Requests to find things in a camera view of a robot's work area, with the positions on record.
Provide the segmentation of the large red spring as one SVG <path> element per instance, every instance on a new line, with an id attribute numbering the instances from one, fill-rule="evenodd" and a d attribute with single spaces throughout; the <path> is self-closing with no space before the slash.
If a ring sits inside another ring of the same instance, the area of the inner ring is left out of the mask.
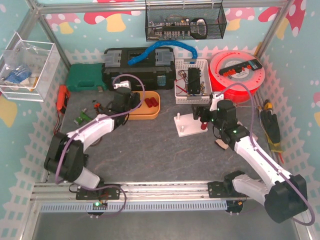
<path id="1" fill-rule="evenodd" d="M 208 122 L 202 122 L 200 128 L 201 128 L 201 130 L 203 130 L 203 131 L 204 131 L 204 130 L 207 130 L 207 128 L 208 128 Z"/>
<path id="2" fill-rule="evenodd" d="M 159 105 L 159 103 L 157 102 L 157 100 L 154 97 L 151 97 L 150 101 L 151 101 L 153 107 L 157 107 Z"/>
<path id="3" fill-rule="evenodd" d="M 145 102 L 145 104 L 147 105 L 148 108 L 152 108 L 153 107 L 152 102 L 151 102 L 151 100 L 149 98 L 145 98 L 144 102 Z"/>

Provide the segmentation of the white peg board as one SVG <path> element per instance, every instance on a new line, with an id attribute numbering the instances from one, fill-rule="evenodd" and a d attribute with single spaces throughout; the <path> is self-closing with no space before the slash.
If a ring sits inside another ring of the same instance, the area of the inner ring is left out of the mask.
<path id="1" fill-rule="evenodd" d="M 200 119 L 194 119 L 192 113 L 180 115 L 178 112 L 173 119 L 177 134 L 180 138 L 205 133 L 208 131 L 208 127 L 203 126 L 203 123 L 200 121 Z"/>

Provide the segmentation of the beige work glove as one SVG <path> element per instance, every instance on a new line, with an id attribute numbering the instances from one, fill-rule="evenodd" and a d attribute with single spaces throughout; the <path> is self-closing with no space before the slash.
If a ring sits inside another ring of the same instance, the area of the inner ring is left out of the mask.
<path id="1" fill-rule="evenodd" d="M 250 131 L 240 121 L 230 126 L 227 126 L 227 124 L 220 127 L 214 125 L 212 127 L 213 132 L 215 132 L 215 129 L 219 130 L 219 136 L 215 140 L 215 143 L 224 150 L 229 147 L 234 150 L 236 142 L 250 135 Z"/>

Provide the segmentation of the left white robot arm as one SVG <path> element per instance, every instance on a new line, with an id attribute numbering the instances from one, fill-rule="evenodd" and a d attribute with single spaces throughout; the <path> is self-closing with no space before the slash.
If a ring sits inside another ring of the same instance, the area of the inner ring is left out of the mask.
<path id="1" fill-rule="evenodd" d="M 86 168 L 85 150 L 104 135 L 124 125 L 131 112 L 142 105 L 145 93 L 118 87 L 113 100 L 89 123 L 68 132 L 58 132 L 50 142 L 44 168 L 59 179 L 85 189 L 96 189 L 101 177 Z"/>

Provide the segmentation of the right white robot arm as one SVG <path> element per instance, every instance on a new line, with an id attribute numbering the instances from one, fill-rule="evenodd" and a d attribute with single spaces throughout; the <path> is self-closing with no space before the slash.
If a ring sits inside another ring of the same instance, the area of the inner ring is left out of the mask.
<path id="1" fill-rule="evenodd" d="M 257 143 L 252 133 L 239 124 L 231 100 L 219 100 L 217 108 L 191 106 L 194 120 L 211 123 L 219 137 L 255 170 L 261 181 L 244 173 L 231 177 L 231 190 L 244 194 L 261 205 L 276 223 L 282 223 L 308 209 L 307 183 L 301 175 L 292 175 L 277 164 Z"/>

